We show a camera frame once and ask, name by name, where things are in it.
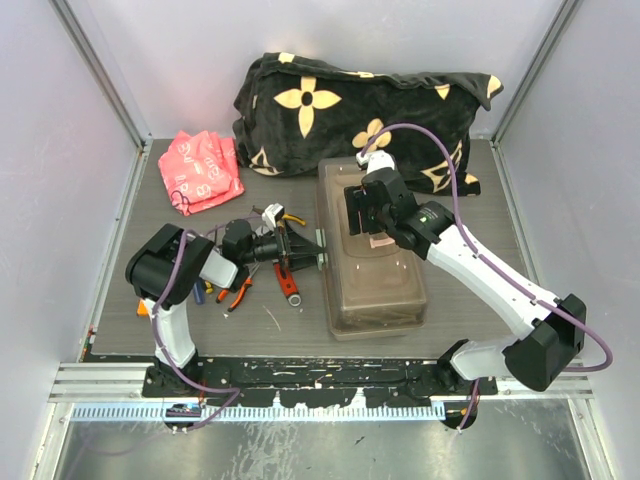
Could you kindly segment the red handled adjustable wrench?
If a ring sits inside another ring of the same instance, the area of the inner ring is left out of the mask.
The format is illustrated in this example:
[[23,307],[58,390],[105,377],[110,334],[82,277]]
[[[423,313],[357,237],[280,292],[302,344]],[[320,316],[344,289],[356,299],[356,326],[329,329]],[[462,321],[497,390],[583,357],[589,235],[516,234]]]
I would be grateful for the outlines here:
[[282,293],[291,307],[299,307],[302,299],[293,275],[288,267],[283,267],[279,262],[273,262],[274,273],[280,285]]

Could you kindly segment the orange handled needle-nose pliers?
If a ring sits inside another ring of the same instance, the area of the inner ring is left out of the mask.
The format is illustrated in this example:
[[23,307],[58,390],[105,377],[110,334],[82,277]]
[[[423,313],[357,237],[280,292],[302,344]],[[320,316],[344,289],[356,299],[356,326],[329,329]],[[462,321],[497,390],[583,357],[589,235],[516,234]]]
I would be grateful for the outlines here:
[[[239,305],[242,303],[242,301],[246,296],[247,291],[253,287],[253,277],[259,268],[260,268],[260,264],[257,262],[255,262],[253,265],[249,267],[248,276],[245,279],[242,286],[240,287],[240,289],[238,290],[234,301],[227,308],[228,312],[235,311],[239,307]],[[216,303],[220,304],[228,296],[229,292],[230,292],[229,289],[223,289],[216,297]]]

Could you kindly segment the beige plastic tool box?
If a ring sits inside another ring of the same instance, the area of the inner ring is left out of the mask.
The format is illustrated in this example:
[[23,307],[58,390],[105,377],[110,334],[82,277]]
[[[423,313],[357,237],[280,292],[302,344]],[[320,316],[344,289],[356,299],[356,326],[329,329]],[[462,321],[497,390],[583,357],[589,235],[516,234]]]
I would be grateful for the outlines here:
[[429,305],[422,261],[388,236],[349,234],[344,189],[363,172],[347,158],[318,166],[316,237],[328,327],[339,341],[405,335],[426,323]]

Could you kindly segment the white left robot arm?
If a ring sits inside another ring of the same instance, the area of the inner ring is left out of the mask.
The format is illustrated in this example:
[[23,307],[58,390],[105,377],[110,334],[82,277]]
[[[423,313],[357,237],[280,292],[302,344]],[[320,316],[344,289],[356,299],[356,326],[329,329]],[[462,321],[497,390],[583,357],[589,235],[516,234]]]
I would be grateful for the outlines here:
[[254,266],[275,265],[283,277],[314,266],[324,249],[297,233],[287,221],[257,232],[247,219],[222,229],[222,242],[167,223],[129,260],[125,279],[145,306],[155,341],[155,357],[169,367],[164,383],[178,396],[194,393],[200,372],[192,366],[197,348],[187,317],[187,298],[199,281],[238,292]]

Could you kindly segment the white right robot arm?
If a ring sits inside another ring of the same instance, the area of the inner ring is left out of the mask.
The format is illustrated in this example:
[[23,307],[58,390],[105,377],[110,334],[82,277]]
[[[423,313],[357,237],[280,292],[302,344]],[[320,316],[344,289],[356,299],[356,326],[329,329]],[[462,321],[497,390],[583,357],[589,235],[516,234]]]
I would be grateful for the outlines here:
[[457,341],[437,362],[444,390],[459,394],[474,380],[511,375],[542,392],[584,343],[586,306],[559,298],[487,250],[453,212],[436,201],[419,203],[401,175],[385,167],[344,190],[350,235],[384,233],[395,244],[452,275],[507,325],[509,336]]

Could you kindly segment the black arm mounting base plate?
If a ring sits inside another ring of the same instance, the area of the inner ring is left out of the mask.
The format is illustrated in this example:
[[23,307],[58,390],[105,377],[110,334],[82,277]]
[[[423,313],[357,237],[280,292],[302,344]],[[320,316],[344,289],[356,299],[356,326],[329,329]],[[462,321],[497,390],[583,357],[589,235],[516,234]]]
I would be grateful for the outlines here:
[[444,384],[439,366],[422,359],[218,356],[199,359],[191,372],[205,387],[237,388],[233,403],[245,407],[346,407],[358,393],[368,408],[417,407],[439,396],[465,399],[473,390],[467,380]]

